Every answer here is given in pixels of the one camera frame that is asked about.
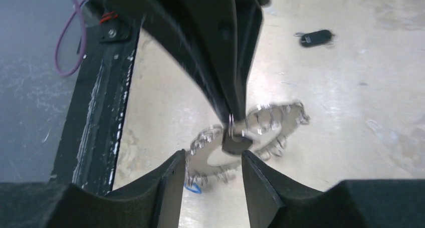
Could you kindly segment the black plastic key tag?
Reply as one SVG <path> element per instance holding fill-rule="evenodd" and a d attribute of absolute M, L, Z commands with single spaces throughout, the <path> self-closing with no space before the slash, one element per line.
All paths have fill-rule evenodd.
<path fill-rule="evenodd" d="M 322 45 L 331 45 L 335 34 L 330 30 L 318 30 L 311 33 L 298 32 L 294 34 L 299 38 L 299 44 L 304 48 L 312 48 Z"/>

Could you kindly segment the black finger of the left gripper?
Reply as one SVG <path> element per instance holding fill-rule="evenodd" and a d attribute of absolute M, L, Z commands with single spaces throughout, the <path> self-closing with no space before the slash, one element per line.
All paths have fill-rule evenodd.
<path fill-rule="evenodd" d="M 220 120 L 228 120 L 229 108 L 209 55 L 191 19 L 177 14 L 177 0 L 96 0 L 127 20 L 140 23 L 199 86 Z"/>
<path fill-rule="evenodd" d="M 246 116 L 247 81 L 266 0 L 158 0 L 194 38 L 208 99 L 222 120 Z"/>

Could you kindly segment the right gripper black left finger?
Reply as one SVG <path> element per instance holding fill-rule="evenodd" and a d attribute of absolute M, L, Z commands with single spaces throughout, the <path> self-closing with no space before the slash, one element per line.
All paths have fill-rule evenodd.
<path fill-rule="evenodd" d="M 179 150 L 106 196 L 72 183 L 2 183 L 1 227 L 178 227 L 184 177 Z"/>

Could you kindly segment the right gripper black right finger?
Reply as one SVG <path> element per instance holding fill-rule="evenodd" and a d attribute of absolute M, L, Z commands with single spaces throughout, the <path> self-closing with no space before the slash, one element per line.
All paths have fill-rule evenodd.
<path fill-rule="evenodd" d="M 424 227 L 424 180 L 344 180 L 325 192 L 250 151 L 242 170 L 251 227 Z"/>

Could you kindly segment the large keyring with keys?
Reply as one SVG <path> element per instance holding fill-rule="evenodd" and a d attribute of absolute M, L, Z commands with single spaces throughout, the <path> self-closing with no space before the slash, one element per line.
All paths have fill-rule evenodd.
<path fill-rule="evenodd" d="M 228 181 L 228 175 L 241 164 L 245 150 L 263 161 L 282 157 L 287 137 L 300 125 L 308 125 L 310 117 L 302 102 L 257 104 L 243 121 L 229 117 L 227 127 L 219 124 L 202 130 L 186 151 L 185 182 L 200 188 L 210 178 Z"/>

